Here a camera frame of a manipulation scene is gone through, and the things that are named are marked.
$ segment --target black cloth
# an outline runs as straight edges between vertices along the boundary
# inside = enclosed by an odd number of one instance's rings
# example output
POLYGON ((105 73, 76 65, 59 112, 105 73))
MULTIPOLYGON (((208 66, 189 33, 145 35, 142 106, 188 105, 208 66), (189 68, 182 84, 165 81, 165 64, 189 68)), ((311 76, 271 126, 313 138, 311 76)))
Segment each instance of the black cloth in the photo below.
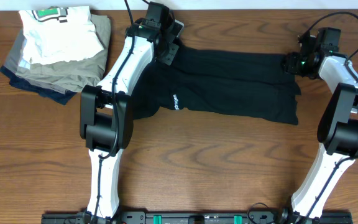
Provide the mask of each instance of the black cloth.
POLYGON ((251 116, 298 124, 294 75, 282 54, 196 50, 180 46, 170 66, 152 62, 132 93, 134 119, 153 116, 160 106, 251 116))
POLYGON ((0 68, 0 72, 11 80, 9 81, 9 84, 11 86, 21 90, 33 91, 35 93, 38 93, 40 96, 53 99, 54 101, 62 105, 66 105, 66 103, 76 94, 75 92, 72 92, 70 90, 67 90, 65 94, 61 94, 53 90, 44 89, 39 86, 31 85, 29 81, 27 81, 24 78, 17 77, 12 71, 7 69, 5 66, 2 66, 0 68))

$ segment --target wooden table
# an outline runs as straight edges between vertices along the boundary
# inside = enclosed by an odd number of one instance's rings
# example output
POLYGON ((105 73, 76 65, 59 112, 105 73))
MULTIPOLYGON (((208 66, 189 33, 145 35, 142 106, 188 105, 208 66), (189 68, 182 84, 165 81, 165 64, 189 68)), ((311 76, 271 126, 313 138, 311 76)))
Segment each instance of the wooden table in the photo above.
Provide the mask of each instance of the wooden table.
MULTIPOLYGON (((332 11, 177 11, 186 45, 197 49, 288 53, 296 36, 332 11)), ((107 71, 121 52, 126 11, 111 16, 107 71)), ((134 18, 145 11, 134 11, 134 18)), ((341 52, 358 46, 358 22, 335 16, 318 27, 342 29, 341 52)), ((0 12, 0 66, 22 27, 0 12)), ((358 72, 358 54, 353 59, 358 72)), ((134 122, 119 176, 121 204, 150 211, 280 208, 301 185, 318 150, 316 130, 331 93, 325 82, 296 78, 299 125, 243 116, 160 109, 134 122)), ((0 73, 0 223, 40 223, 46 211, 79 211, 90 198, 91 164, 79 135, 80 96, 66 106, 9 86, 0 73)), ((349 209, 358 223, 358 161, 325 209, 349 209)))

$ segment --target stack of folded clothes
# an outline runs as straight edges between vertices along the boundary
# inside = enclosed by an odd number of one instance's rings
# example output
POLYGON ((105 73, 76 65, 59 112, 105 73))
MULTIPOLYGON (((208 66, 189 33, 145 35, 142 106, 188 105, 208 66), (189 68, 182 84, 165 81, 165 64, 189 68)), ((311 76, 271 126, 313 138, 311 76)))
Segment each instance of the stack of folded clothes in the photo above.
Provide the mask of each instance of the stack of folded clothes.
POLYGON ((88 6, 19 11, 23 21, 0 72, 21 90, 65 105, 106 67, 111 23, 88 6))

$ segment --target white t-shirt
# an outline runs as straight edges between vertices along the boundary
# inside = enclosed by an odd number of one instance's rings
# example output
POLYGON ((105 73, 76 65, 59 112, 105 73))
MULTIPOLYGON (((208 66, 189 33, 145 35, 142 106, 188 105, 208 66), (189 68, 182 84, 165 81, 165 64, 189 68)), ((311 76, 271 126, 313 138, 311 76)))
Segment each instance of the white t-shirt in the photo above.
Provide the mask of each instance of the white t-shirt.
POLYGON ((27 39, 23 59, 30 64, 79 61, 103 50, 89 6, 21 10, 19 14, 27 39))

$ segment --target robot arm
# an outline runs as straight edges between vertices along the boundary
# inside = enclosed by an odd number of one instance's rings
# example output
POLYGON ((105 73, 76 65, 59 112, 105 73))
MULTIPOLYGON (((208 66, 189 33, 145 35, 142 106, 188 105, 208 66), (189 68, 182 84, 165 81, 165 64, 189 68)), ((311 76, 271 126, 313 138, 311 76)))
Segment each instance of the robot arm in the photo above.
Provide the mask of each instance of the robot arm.
POLYGON ((281 223, 318 223, 329 194, 358 158, 358 120, 350 119, 351 113, 358 114, 358 74, 351 61, 338 53, 339 36, 340 30, 319 29, 317 37, 300 40, 300 54, 287 57, 287 72, 324 80, 333 96, 318 127, 316 159, 281 223))
POLYGON ((86 140, 92 163, 91 198, 86 209, 89 217, 112 220, 118 210, 119 163, 123 150, 131 140, 133 130, 132 92, 144 68, 150 62, 159 60, 170 65, 178 49, 173 40, 179 37, 182 30, 183 24, 173 20, 169 8, 150 2, 146 18, 126 30, 124 48, 111 71, 97 87, 85 86, 81 93, 80 134, 86 140), (134 48, 125 62, 133 38, 134 48), (114 150, 112 147, 116 136, 115 119, 97 112, 97 108, 112 108, 113 78, 121 65, 123 67, 115 86, 119 134, 118 147, 114 150), (101 162, 99 156, 104 157, 111 150, 112 156, 101 162))

